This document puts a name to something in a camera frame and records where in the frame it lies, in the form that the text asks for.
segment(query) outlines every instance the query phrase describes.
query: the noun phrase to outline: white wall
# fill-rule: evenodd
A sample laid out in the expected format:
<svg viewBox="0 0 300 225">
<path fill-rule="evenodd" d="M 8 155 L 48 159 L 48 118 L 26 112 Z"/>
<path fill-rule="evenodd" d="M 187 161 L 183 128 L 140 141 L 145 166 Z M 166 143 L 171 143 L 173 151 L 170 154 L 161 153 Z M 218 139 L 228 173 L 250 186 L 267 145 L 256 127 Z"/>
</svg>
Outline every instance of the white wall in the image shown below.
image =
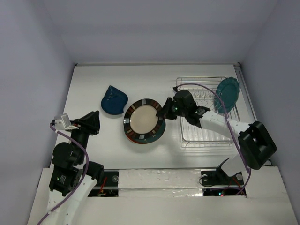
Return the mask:
<svg viewBox="0 0 300 225">
<path fill-rule="evenodd" d="M 300 222 L 300 1 L 280 0 L 242 63 L 258 120 L 278 147 L 274 155 Z"/>
<path fill-rule="evenodd" d="M 0 1 L 1 225 L 27 222 L 73 68 L 41 1 Z"/>
<path fill-rule="evenodd" d="M 75 62 L 238 62 L 277 0 L 44 0 Z"/>
</svg>

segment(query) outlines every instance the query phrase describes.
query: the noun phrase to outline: dish rack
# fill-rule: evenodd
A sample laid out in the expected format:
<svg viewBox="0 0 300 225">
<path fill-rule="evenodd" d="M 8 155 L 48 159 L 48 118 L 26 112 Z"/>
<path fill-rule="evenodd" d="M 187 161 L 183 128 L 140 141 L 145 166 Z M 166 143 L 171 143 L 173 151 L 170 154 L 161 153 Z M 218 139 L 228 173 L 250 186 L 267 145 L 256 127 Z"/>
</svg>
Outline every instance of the dish rack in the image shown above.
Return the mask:
<svg viewBox="0 0 300 225">
<path fill-rule="evenodd" d="M 226 77 L 179 77 L 176 79 L 176 85 L 184 83 L 199 83 L 213 91 L 216 91 L 218 85 Z M 188 90 L 194 97 L 195 102 L 199 106 L 210 108 L 218 113 L 214 108 L 214 94 L 207 89 L 195 86 L 185 85 L 178 88 L 178 90 Z M 235 106 L 229 113 L 230 119 L 240 121 L 237 106 Z M 185 152 L 201 153 L 205 155 L 228 155 L 233 153 L 233 141 L 216 132 L 201 129 L 189 124 L 185 118 L 180 117 L 180 133 L 181 133 L 181 149 Z"/>
</svg>

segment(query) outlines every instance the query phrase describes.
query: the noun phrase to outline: plate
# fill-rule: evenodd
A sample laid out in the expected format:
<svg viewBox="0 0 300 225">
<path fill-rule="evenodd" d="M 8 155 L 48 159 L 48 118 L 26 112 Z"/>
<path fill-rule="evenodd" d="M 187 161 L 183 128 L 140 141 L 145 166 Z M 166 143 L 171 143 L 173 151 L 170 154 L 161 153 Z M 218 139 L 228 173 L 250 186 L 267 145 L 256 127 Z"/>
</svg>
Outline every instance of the plate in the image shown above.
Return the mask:
<svg viewBox="0 0 300 225">
<path fill-rule="evenodd" d="M 124 116 L 124 132 L 126 137 L 138 144 L 148 144 L 158 140 L 165 131 L 165 120 L 156 113 L 161 105 L 149 98 L 133 103 Z"/>
<path fill-rule="evenodd" d="M 224 79 L 217 87 L 216 94 L 224 102 L 226 111 L 229 113 L 237 103 L 239 99 L 240 85 L 237 79 L 234 77 L 228 77 Z M 215 96 L 214 98 L 215 109 L 224 114 L 225 110 L 221 105 L 220 100 Z"/>
</svg>

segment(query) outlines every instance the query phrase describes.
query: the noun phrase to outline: cable connector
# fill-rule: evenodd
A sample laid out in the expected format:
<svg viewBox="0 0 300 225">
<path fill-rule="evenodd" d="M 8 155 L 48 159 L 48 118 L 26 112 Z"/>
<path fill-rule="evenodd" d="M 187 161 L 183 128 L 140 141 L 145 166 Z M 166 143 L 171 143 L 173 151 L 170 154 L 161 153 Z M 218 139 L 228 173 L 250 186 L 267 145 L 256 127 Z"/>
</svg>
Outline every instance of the cable connector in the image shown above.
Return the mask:
<svg viewBox="0 0 300 225">
<path fill-rule="evenodd" d="M 231 120 L 232 120 L 232 119 L 227 118 L 227 119 L 226 119 L 226 124 L 228 124 Z"/>
<path fill-rule="evenodd" d="M 175 92 L 177 92 L 178 91 L 178 87 L 176 86 L 176 87 L 173 87 L 173 90 L 175 91 Z"/>
<path fill-rule="evenodd" d="M 54 126 L 57 130 L 72 130 L 78 129 L 78 127 L 73 126 L 68 114 L 62 114 L 54 117 Z"/>
</svg>

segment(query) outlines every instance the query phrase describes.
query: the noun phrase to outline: purple cable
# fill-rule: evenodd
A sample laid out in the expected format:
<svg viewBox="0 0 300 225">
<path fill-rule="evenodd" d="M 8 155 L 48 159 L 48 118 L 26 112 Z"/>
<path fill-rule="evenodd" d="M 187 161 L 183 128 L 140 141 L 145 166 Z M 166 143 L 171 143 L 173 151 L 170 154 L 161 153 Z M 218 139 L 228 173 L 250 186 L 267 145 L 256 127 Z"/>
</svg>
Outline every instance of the purple cable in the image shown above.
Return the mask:
<svg viewBox="0 0 300 225">
<path fill-rule="evenodd" d="M 245 159 L 244 159 L 244 157 L 243 157 L 243 155 L 242 155 L 242 153 L 241 153 L 241 151 L 240 151 L 240 147 L 239 147 L 239 145 L 238 145 L 238 142 L 237 142 L 236 139 L 235 139 L 233 130 L 232 130 L 232 128 L 231 128 L 231 126 L 230 126 L 230 123 L 229 123 L 229 120 L 228 120 L 229 117 L 228 117 L 227 110 L 226 110 L 226 107 L 225 107 L 225 105 L 224 105 L 224 102 L 222 101 L 222 99 L 220 98 L 220 96 L 219 96 L 216 92 L 214 92 L 212 89 L 210 89 L 210 88 L 208 88 L 208 87 L 206 87 L 206 86 L 204 86 L 204 85 L 202 85 L 202 84 L 199 84 L 199 83 L 183 83 L 183 84 L 180 84 L 180 85 L 176 86 L 176 88 L 181 87 L 181 86 L 184 86 L 184 85 L 196 85 L 196 86 L 200 86 L 200 87 L 203 87 L 203 88 L 209 90 L 211 93 L 213 93 L 213 94 L 219 99 L 219 101 L 220 101 L 220 103 L 221 103 L 221 105 L 222 105 L 222 107 L 223 107 L 223 109 L 224 109 L 224 112 L 225 112 L 225 120 L 226 120 L 226 124 L 227 124 L 227 126 L 228 126 L 228 129 L 229 129 L 230 135 L 231 135 L 231 137 L 232 137 L 232 140 L 233 140 L 233 142 L 234 142 L 234 145 L 235 145 L 236 149 L 238 150 L 238 153 L 239 153 L 239 155 L 240 155 L 240 158 L 241 158 L 242 161 L 243 161 L 243 164 L 244 164 L 244 166 L 245 166 L 245 169 L 246 169 L 247 173 L 249 174 L 249 175 L 248 175 L 248 178 L 247 178 L 247 181 L 246 181 L 246 183 L 244 184 L 243 188 L 236 194 L 236 195 L 238 195 L 239 193 L 241 193 L 241 192 L 245 189 L 245 186 L 248 184 L 248 181 L 250 180 L 250 176 L 251 176 L 251 168 L 248 168 L 247 163 L 246 163 L 246 161 L 245 161 Z"/>
<path fill-rule="evenodd" d="M 53 127 L 52 123 L 50 124 L 50 128 L 51 130 L 53 130 L 54 132 L 56 132 L 56 129 Z M 78 182 L 78 184 L 76 185 L 76 187 L 73 189 L 73 191 L 71 191 L 70 194 L 68 194 L 64 200 L 62 200 L 60 203 L 58 203 L 53 209 L 50 210 L 50 212 L 53 212 L 55 211 L 57 208 L 59 208 L 63 203 L 65 203 L 71 196 L 72 194 L 74 194 L 74 192 L 78 189 L 79 185 L 82 183 L 87 171 L 88 171 L 88 168 L 89 168 L 89 155 L 86 151 L 86 149 L 80 144 L 78 143 L 77 141 L 75 141 L 73 138 L 69 137 L 68 135 L 65 135 L 63 134 L 62 132 L 60 131 L 57 131 L 57 133 L 67 139 L 69 139 L 71 142 L 73 142 L 74 144 L 76 144 L 85 154 L 85 159 L 86 159 L 86 165 L 85 165 L 85 169 L 83 171 L 83 174 L 82 174 L 82 177 L 80 179 L 80 181 Z M 43 218 L 41 218 L 41 220 L 37 223 L 37 225 L 40 225 L 42 224 L 42 222 L 49 216 L 49 212 L 46 213 Z"/>
</svg>

